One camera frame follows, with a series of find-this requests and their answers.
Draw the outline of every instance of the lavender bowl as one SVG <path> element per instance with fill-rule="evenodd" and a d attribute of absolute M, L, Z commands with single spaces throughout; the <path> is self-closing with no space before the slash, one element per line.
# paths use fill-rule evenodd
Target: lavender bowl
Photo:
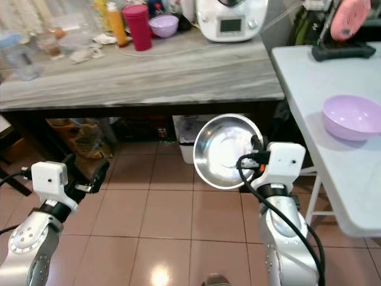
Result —
<path fill-rule="evenodd" d="M 148 24 L 155 35 L 161 38 L 169 38 L 176 33 L 179 19 L 172 15 L 162 15 L 150 19 Z"/>
<path fill-rule="evenodd" d="M 355 95 L 337 95 L 324 103 L 327 131 L 339 138 L 365 141 L 381 135 L 381 105 Z"/>

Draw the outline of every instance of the orange bottle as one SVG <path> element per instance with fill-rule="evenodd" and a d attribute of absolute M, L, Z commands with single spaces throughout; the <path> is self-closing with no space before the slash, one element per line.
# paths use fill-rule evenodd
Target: orange bottle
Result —
<path fill-rule="evenodd" d="M 110 26 L 114 32 L 115 37 L 117 38 L 118 46 L 120 48 L 127 46 L 128 41 L 126 32 L 124 31 L 123 21 L 116 4 L 113 2 L 107 3 L 107 11 L 108 21 L 110 22 Z"/>

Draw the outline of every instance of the white kitchen appliance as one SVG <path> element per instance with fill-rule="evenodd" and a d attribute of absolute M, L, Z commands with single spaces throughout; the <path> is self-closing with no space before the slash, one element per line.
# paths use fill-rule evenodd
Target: white kitchen appliance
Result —
<path fill-rule="evenodd" d="M 202 34 L 214 42 L 240 42 L 262 28 L 268 0 L 196 0 Z"/>

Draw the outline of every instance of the red cup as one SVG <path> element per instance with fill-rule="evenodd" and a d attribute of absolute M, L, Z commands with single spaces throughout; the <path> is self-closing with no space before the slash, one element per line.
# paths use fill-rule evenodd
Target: red cup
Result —
<path fill-rule="evenodd" d="M 122 15 L 130 28 L 135 50 L 145 51 L 152 48 L 151 30 L 148 26 L 148 7 L 134 5 L 122 10 Z"/>

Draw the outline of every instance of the marble countertop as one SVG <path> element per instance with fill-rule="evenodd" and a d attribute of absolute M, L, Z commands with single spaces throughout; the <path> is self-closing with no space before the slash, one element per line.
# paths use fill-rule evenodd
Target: marble countertop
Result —
<path fill-rule="evenodd" d="M 215 44 L 197 29 L 136 52 L 104 47 L 104 58 L 78 65 L 68 58 L 38 61 L 43 72 L 0 86 L 0 111 L 205 104 L 282 100 L 283 91 L 261 38 Z"/>

